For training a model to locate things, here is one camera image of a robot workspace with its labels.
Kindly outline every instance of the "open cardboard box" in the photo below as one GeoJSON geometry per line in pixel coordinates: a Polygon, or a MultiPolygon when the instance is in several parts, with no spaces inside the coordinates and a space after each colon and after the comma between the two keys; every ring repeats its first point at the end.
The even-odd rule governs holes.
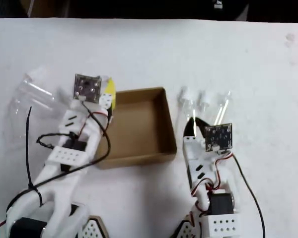
{"type": "MultiPolygon", "coordinates": [[[[98,167],[109,169],[174,159],[177,148],[164,88],[117,92],[113,115],[107,130],[111,152],[98,167]]],[[[106,150],[103,138],[96,156],[106,150]]]]}

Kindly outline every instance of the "mounting hole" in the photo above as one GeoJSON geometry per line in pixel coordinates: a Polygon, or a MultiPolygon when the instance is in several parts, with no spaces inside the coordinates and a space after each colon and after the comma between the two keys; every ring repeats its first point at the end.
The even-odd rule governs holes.
{"type": "Polygon", "coordinates": [[[200,173],[200,175],[198,176],[198,179],[201,179],[203,176],[205,175],[205,173],[200,173]]]}
{"type": "Polygon", "coordinates": [[[203,165],[199,165],[199,166],[195,169],[195,171],[199,171],[202,167],[203,167],[203,165]]]}

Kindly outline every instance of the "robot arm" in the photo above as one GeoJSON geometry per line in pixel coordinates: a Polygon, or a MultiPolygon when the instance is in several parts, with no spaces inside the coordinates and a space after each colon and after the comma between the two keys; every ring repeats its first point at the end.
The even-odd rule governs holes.
{"type": "Polygon", "coordinates": [[[240,235],[237,188],[231,171],[220,164],[232,156],[227,150],[231,147],[231,136],[227,132],[231,134],[231,124],[209,126],[199,118],[191,118],[186,125],[183,154],[191,195],[197,201],[188,222],[180,225],[174,234],[176,238],[240,235]],[[196,135],[195,126],[200,129],[202,138],[196,135]]]}
{"type": "MultiPolygon", "coordinates": [[[[74,99],[59,126],[59,133],[74,133],[77,137],[61,136],[34,184],[38,185],[93,161],[102,130],[92,117],[96,117],[103,128],[107,127],[113,103],[113,95],[98,95],[101,92],[100,84],[99,78],[76,75],[74,99]],[[93,112],[92,117],[84,106],[93,112]]],[[[37,187],[43,206],[40,206],[36,191],[21,196],[7,211],[7,237],[81,237],[89,212],[86,206],[73,203],[72,196],[86,173],[87,169],[81,169],[37,187]]]]}

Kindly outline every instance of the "black cable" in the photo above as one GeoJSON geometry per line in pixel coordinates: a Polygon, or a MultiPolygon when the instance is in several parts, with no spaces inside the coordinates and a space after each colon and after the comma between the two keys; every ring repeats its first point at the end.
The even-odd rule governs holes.
{"type": "Polygon", "coordinates": [[[29,123],[30,123],[30,114],[31,114],[32,107],[30,107],[28,117],[26,119],[26,130],[25,130],[25,161],[26,161],[26,171],[28,174],[28,180],[29,180],[29,189],[36,191],[36,193],[39,195],[40,199],[40,207],[43,206],[42,202],[42,195],[37,189],[36,186],[33,185],[32,179],[31,179],[31,173],[30,173],[30,166],[29,166],[29,123]]]}
{"type": "MultiPolygon", "coordinates": [[[[60,175],[56,175],[56,176],[54,176],[54,177],[52,177],[52,178],[49,178],[49,179],[47,179],[47,180],[45,180],[45,181],[42,181],[42,182],[36,184],[36,185],[35,185],[36,187],[40,187],[40,186],[42,186],[42,185],[45,185],[45,184],[48,183],[48,182],[51,182],[51,181],[56,180],[56,179],[59,179],[59,178],[61,178],[61,177],[64,177],[64,176],[69,175],[69,174],[71,174],[71,173],[74,173],[74,172],[76,172],[76,171],[85,169],[85,168],[87,168],[87,167],[89,167],[89,166],[95,165],[95,164],[97,164],[97,163],[103,161],[104,159],[106,159],[106,157],[109,155],[110,150],[111,150],[111,143],[110,143],[110,139],[109,139],[109,136],[108,136],[108,134],[107,134],[105,128],[104,128],[103,125],[99,122],[99,120],[92,114],[92,112],[85,106],[85,104],[84,104],[83,102],[82,102],[82,105],[87,109],[87,111],[88,111],[90,117],[93,118],[94,121],[96,121],[96,123],[99,125],[99,127],[100,127],[101,130],[103,131],[103,134],[105,135],[106,140],[107,140],[107,144],[108,144],[107,152],[105,153],[105,155],[101,156],[101,157],[100,157],[99,159],[97,159],[97,160],[91,161],[91,162],[89,162],[89,163],[87,163],[87,164],[85,164],[85,165],[83,165],[83,166],[80,166],[80,167],[78,167],[78,168],[76,168],[76,169],[70,170],[70,171],[68,171],[68,172],[64,172],[64,173],[62,173],[62,174],[60,174],[60,175]]],[[[14,204],[14,203],[15,203],[21,196],[27,194],[27,193],[30,192],[30,191],[31,191],[31,189],[26,189],[26,190],[20,192],[17,196],[15,196],[15,197],[9,202],[6,211],[8,211],[9,208],[10,208],[10,207],[11,207],[11,206],[12,206],[12,205],[13,205],[13,204],[14,204]]]]}
{"type": "Polygon", "coordinates": [[[259,207],[258,201],[257,201],[257,199],[256,199],[256,197],[255,197],[255,195],[254,195],[254,193],[253,193],[253,191],[252,191],[252,189],[250,188],[250,186],[249,186],[249,184],[248,184],[248,182],[247,182],[247,180],[246,180],[246,178],[245,178],[245,176],[244,176],[244,174],[243,174],[242,168],[240,167],[239,162],[237,161],[237,158],[235,157],[234,154],[233,154],[233,158],[234,158],[234,160],[235,160],[235,162],[236,162],[236,164],[237,164],[237,166],[238,166],[240,175],[241,175],[242,178],[244,179],[244,182],[245,182],[245,184],[246,184],[246,186],[247,186],[247,188],[248,188],[250,194],[252,195],[252,197],[253,197],[253,199],[254,199],[254,201],[255,201],[255,203],[256,203],[256,207],[257,207],[257,209],[258,209],[259,216],[260,216],[260,221],[261,221],[261,223],[262,223],[263,238],[265,238],[265,237],[266,237],[266,231],[265,231],[265,223],[264,223],[264,218],[263,218],[262,211],[261,211],[261,209],[260,209],[260,207],[259,207]]]}
{"type": "Polygon", "coordinates": [[[41,139],[43,137],[46,137],[46,136],[56,136],[56,135],[58,135],[58,136],[65,135],[65,136],[69,136],[72,139],[77,139],[78,138],[78,136],[74,132],[70,132],[69,134],[64,134],[64,133],[48,133],[48,134],[40,135],[39,138],[37,138],[36,143],[39,143],[40,145],[42,145],[42,146],[44,146],[44,147],[46,147],[48,149],[53,150],[54,149],[54,145],[52,145],[52,144],[45,144],[45,143],[43,143],[41,141],[41,139]]]}

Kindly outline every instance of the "white table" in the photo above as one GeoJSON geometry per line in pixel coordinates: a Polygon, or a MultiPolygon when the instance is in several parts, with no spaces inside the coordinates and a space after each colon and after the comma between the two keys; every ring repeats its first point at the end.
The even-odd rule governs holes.
{"type": "MultiPolygon", "coordinates": [[[[80,72],[111,75],[118,90],[163,86],[173,122],[181,86],[231,90],[234,152],[261,205],[267,237],[298,238],[298,24],[0,19],[0,221],[27,186],[24,157],[8,162],[4,155],[2,118],[24,73],[41,65],[55,67],[47,84],[69,92],[80,72]]],[[[45,159],[31,158],[33,177],[45,159]]],[[[243,237],[260,238],[254,201],[235,171],[243,237]]],[[[194,202],[181,149],[168,164],[92,168],[75,200],[102,217],[112,238],[169,237],[194,202]]]]}

